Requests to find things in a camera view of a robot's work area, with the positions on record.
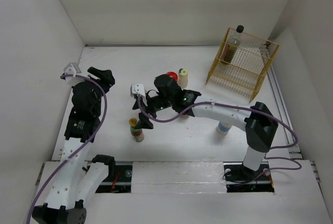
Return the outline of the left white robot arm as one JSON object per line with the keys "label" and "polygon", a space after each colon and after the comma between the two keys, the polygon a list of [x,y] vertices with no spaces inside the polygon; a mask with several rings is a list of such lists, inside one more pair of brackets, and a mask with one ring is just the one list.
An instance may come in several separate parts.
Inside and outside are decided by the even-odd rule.
{"label": "left white robot arm", "polygon": [[27,223],[85,223],[86,206],[103,180],[116,175],[114,157],[96,155],[84,168],[86,157],[107,113],[106,94],[115,84],[111,70],[88,68],[83,76],[75,63],[61,79],[72,88],[72,109],[64,133],[60,165],[37,192]]}

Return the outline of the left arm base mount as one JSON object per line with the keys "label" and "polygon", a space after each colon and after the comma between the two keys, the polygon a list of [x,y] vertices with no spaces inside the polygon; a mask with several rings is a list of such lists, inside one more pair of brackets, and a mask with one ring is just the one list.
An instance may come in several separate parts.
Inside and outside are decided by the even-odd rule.
{"label": "left arm base mount", "polygon": [[131,193],[132,175],[132,163],[117,163],[114,175],[104,179],[96,193]]}

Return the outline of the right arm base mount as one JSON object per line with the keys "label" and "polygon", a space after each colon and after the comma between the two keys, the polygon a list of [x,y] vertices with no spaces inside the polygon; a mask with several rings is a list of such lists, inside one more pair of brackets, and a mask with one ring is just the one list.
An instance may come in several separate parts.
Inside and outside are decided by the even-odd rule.
{"label": "right arm base mount", "polygon": [[271,175],[263,171],[269,169],[268,164],[261,164],[257,171],[252,171],[242,164],[224,164],[222,179],[226,182],[227,193],[274,193],[274,185]]}

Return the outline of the tall red-label sauce bottle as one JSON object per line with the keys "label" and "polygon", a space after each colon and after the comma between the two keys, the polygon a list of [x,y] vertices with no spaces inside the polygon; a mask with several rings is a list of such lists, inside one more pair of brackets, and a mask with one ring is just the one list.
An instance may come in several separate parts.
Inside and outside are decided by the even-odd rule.
{"label": "tall red-label sauce bottle", "polygon": [[232,62],[233,57],[238,49],[238,46],[240,45],[240,37],[243,30],[244,26],[238,25],[236,31],[226,41],[221,57],[222,64],[229,65]]}

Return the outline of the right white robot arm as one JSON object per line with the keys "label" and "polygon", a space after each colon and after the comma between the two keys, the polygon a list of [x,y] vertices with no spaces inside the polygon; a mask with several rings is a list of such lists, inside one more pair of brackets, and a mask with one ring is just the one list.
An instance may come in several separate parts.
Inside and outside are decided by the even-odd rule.
{"label": "right white robot arm", "polygon": [[270,151],[278,122],[264,103],[257,102],[250,107],[225,105],[198,91],[182,89],[175,79],[167,74],[154,80],[156,96],[149,96],[143,84],[132,84],[131,97],[135,98],[133,109],[139,109],[136,129],[153,129],[158,122],[157,112],[168,108],[178,116],[186,115],[216,120],[220,126],[229,129],[234,126],[246,134],[247,152],[240,166],[246,179],[259,174],[259,167]]}

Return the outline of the ketchup bottle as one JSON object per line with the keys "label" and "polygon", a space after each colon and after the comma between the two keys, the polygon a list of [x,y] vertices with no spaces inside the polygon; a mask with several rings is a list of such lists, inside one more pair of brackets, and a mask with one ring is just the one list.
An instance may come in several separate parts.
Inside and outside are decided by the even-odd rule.
{"label": "ketchup bottle", "polygon": [[130,124],[130,133],[133,137],[133,140],[135,142],[141,142],[144,139],[144,134],[142,129],[135,129],[135,126],[137,124],[137,119],[131,118],[129,120],[129,124]]}

